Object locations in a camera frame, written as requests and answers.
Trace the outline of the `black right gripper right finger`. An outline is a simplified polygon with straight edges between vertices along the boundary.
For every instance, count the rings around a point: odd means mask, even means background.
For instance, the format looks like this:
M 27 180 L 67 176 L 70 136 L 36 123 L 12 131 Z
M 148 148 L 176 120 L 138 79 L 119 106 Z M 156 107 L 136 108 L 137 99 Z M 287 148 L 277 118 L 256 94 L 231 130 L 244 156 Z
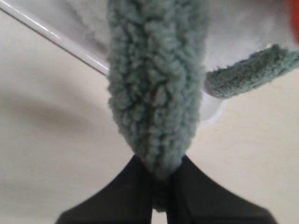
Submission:
M 187 156 L 172 176 L 170 224 L 275 224 L 273 215 L 205 175 Z

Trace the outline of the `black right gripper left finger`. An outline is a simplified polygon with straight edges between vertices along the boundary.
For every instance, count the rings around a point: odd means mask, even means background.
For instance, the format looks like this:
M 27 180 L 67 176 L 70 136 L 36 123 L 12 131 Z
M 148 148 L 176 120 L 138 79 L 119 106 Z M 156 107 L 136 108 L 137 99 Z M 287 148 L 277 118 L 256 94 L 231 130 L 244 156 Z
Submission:
M 58 224 L 150 224 L 152 177 L 136 156 L 101 191 L 64 211 Z

